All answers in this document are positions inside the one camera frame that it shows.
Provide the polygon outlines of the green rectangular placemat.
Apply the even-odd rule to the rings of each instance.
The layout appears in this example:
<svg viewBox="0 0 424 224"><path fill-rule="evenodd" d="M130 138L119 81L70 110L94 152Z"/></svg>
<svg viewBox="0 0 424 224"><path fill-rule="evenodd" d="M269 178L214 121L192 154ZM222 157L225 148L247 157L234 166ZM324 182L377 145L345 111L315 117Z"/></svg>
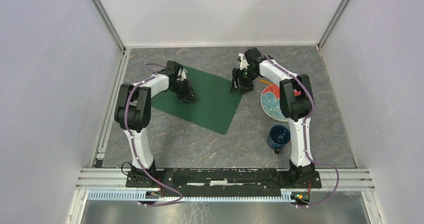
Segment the green rectangular placemat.
<svg viewBox="0 0 424 224"><path fill-rule="evenodd" d="M163 91L152 98L152 107L210 131L225 135L236 114L242 95L230 93L232 81L185 66L198 101L183 103L172 91Z"/></svg>

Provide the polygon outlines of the red teal floral plate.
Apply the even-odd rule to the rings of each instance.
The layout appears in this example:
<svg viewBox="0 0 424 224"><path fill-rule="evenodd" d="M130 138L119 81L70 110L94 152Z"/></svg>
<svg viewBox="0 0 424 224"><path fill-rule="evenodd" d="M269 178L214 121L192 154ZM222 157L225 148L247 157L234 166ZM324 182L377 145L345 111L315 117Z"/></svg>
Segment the red teal floral plate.
<svg viewBox="0 0 424 224"><path fill-rule="evenodd" d="M260 96L260 104L267 116L279 121L288 122L280 108L280 88L276 84L268 85Z"/></svg>

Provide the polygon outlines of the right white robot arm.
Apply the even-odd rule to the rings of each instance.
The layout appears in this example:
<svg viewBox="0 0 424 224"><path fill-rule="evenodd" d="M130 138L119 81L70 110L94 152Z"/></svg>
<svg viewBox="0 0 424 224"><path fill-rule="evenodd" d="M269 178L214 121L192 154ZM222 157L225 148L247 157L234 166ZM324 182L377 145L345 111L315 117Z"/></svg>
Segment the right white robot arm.
<svg viewBox="0 0 424 224"><path fill-rule="evenodd" d="M310 151L310 119L315 110L310 78L296 74L277 63L256 47L238 54L239 67L232 70L230 92L245 94L254 90L254 80L265 77L279 86L279 105L287 119L291 135L291 155L287 180L302 188L316 180L317 171Z"/></svg>

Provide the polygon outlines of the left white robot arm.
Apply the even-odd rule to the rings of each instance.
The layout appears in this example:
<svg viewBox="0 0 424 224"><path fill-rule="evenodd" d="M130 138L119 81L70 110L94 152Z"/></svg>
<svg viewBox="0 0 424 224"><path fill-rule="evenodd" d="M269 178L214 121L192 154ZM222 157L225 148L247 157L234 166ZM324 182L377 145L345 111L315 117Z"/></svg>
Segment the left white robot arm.
<svg viewBox="0 0 424 224"><path fill-rule="evenodd" d="M180 63L168 61L166 66L148 78L137 83L123 83L119 87L114 120L123 129L130 145L132 161L127 177L138 180L145 188L153 187L158 180L147 135L152 98L161 92L171 91L182 103L197 102L198 97L186 72Z"/></svg>

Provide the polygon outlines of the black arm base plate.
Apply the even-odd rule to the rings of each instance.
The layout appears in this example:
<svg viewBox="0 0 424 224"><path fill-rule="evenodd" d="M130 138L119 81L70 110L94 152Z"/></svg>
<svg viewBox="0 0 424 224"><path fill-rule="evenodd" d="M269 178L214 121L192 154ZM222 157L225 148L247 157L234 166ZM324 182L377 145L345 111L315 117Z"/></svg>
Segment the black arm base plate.
<svg viewBox="0 0 424 224"><path fill-rule="evenodd" d="M278 197L282 189L323 186L318 171L297 176L291 169L276 168L164 168L150 176L135 168L125 176L127 188L155 189L164 198Z"/></svg>

